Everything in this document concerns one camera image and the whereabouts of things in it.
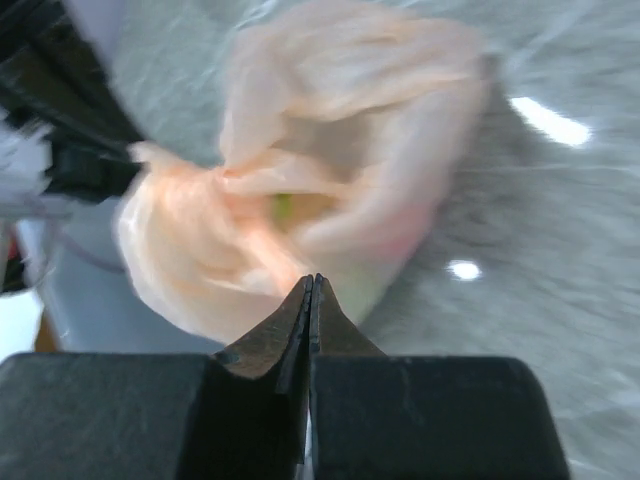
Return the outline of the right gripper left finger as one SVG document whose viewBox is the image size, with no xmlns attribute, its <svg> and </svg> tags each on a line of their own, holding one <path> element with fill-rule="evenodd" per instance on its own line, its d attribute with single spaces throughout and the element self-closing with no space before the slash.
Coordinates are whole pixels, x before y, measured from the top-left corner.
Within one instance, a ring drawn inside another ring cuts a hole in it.
<svg viewBox="0 0 640 480">
<path fill-rule="evenodd" d="M 292 479 L 313 280 L 212 354 L 24 353 L 1 366 L 5 479 Z"/>
</svg>

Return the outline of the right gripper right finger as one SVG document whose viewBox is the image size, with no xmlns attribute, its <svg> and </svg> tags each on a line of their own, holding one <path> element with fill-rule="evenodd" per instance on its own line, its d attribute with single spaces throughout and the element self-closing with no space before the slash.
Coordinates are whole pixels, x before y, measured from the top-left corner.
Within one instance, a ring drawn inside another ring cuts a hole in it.
<svg viewBox="0 0 640 480">
<path fill-rule="evenodd" d="M 544 389 L 512 357 L 390 356 L 330 282 L 310 300 L 312 465 L 318 479 L 566 479 Z"/>
</svg>

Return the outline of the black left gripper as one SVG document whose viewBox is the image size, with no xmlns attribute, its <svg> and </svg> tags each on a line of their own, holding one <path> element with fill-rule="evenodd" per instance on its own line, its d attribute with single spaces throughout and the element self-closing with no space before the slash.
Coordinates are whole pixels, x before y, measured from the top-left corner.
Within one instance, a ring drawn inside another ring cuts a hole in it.
<svg viewBox="0 0 640 480">
<path fill-rule="evenodd" d="M 2 125 L 20 138 L 48 128 L 47 194 L 100 203 L 141 170 L 128 148 L 142 136 L 60 1 L 2 2 L 1 105 Z"/>
</svg>

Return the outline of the translucent orange plastic bag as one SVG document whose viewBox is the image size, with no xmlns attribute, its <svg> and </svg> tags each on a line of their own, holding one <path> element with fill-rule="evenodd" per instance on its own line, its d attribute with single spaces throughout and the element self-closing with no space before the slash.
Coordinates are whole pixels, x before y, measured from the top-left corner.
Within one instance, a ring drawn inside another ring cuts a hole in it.
<svg viewBox="0 0 640 480">
<path fill-rule="evenodd" d="M 134 144 L 115 218 L 141 301 L 229 344 L 297 281 L 362 322 L 430 229 L 490 92 L 475 28 L 367 1 L 307 1 L 242 30 L 219 150 Z"/>
</svg>

